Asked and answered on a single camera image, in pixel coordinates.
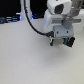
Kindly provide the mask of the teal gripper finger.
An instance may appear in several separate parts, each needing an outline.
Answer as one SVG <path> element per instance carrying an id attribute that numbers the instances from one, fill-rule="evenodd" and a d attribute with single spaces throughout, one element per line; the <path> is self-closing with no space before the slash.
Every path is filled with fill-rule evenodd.
<path id="1" fill-rule="evenodd" d="M 66 45 L 68 47 L 72 47 L 73 44 L 74 44 L 74 41 L 75 41 L 75 37 L 71 37 L 67 42 L 66 42 Z"/>

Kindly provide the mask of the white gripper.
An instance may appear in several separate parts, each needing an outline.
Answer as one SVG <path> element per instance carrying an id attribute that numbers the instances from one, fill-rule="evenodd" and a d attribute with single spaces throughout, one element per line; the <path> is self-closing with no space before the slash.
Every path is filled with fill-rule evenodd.
<path id="1" fill-rule="evenodd" d="M 50 46 L 55 39 L 73 38 L 74 18 L 70 15 L 71 0 L 48 0 L 43 19 L 43 32 L 50 38 Z"/>

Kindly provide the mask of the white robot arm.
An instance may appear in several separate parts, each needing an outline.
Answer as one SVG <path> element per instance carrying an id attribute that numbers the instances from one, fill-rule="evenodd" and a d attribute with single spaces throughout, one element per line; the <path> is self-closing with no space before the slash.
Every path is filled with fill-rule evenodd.
<path id="1" fill-rule="evenodd" d="M 44 14 L 43 32 L 50 38 L 62 39 L 63 44 L 71 47 L 75 41 L 73 24 L 82 25 L 84 16 L 81 7 L 84 0 L 48 0 Z"/>

